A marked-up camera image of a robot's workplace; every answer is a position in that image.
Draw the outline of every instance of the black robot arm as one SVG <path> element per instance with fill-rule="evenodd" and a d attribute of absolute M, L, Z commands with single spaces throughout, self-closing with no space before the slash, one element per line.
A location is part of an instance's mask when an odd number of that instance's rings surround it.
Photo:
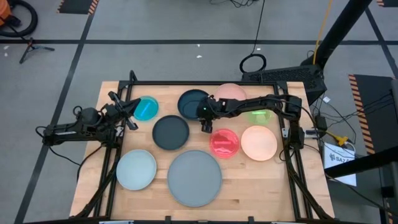
<path fill-rule="evenodd" d="M 267 95 L 248 100 L 219 99 L 213 96 L 203 99 L 197 108 L 197 115 L 201 122 L 201 130 L 211 133 L 213 120 L 220 118 L 233 118 L 243 112 L 256 110 L 272 110 L 278 116 L 289 120 L 288 143 L 296 148 L 302 149 L 304 144 L 304 131 L 299 125 L 301 117 L 302 100 L 292 95 Z"/>
<path fill-rule="evenodd" d="M 99 111 L 95 108 L 75 107 L 73 114 L 76 121 L 70 124 L 48 125 L 43 132 L 43 143 L 54 146 L 65 141 L 99 141 L 113 147 L 109 144 L 115 143 L 115 127 L 121 120 L 126 118 L 129 129 L 136 130 L 138 127 L 130 117 L 140 99 L 124 102 L 112 91 L 108 95 L 114 101 L 114 105 L 105 104 Z"/>

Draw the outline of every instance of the orange plate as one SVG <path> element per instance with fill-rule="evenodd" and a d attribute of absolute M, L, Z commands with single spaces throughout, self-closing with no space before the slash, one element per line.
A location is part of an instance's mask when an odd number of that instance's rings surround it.
<path fill-rule="evenodd" d="M 266 161 L 276 153 L 277 141 L 274 133 L 263 126 L 247 128 L 241 138 L 244 153 L 255 161 Z"/>

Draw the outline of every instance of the metal pole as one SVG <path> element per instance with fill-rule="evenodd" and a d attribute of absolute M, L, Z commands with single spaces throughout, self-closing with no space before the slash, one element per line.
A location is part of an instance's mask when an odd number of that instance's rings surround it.
<path fill-rule="evenodd" d="M 398 146 L 327 168 L 325 172 L 330 177 L 336 178 L 378 168 L 394 161 L 398 161 Z"/>
<path fill-rule="evenodd" d="M 325 67 L 330 55 L 347 35 L 349 30 L 354 26 L 356 21 L 361 17 L 372 0 L 349 0 L 346 7 L 338 16 L 325 39 L 319 45 L 315 64 L 322 69 Z M 305 59 L 301 65 L 312 65 L 313 55 Z"/>

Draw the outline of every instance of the red bowl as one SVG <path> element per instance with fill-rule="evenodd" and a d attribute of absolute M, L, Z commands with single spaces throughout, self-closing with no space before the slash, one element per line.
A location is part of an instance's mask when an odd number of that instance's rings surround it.
<path fill-rule="evenodd" d="M 219 129 L 210 136 L 210 151 L 219 158 L 230 158 L 239 150 L 239 138 L 229 129 Z"/>

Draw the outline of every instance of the large gray plate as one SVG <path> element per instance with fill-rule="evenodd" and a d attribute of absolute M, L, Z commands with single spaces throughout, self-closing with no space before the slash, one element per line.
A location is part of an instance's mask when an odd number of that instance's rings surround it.
<path fill-rule="evenodd" d="M 210 203 L 218 195 L 222 182 L 217 161 L 199 150 L 179 155 L 167 173 L 167 184 L 174 199 L 188 207 Z"/>

